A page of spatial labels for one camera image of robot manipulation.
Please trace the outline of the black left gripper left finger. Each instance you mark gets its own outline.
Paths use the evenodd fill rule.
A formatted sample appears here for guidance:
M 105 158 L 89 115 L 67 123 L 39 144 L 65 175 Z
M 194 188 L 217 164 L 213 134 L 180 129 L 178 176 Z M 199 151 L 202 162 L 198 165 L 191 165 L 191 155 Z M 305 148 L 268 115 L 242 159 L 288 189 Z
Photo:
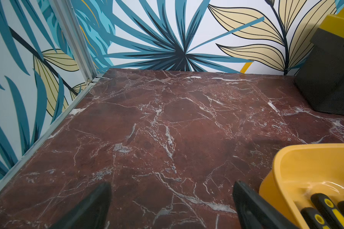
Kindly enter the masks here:
M 111 199 L 111 184 L 103 182 L 50 228 L 103 229 Z

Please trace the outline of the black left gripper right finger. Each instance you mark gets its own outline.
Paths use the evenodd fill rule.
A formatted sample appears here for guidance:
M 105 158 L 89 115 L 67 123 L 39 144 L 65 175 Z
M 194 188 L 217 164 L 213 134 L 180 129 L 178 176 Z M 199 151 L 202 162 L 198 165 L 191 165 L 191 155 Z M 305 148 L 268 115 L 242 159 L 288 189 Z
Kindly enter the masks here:
M 235 182 L 233 200 L 243 229 L 297 228 L 243 181 Z

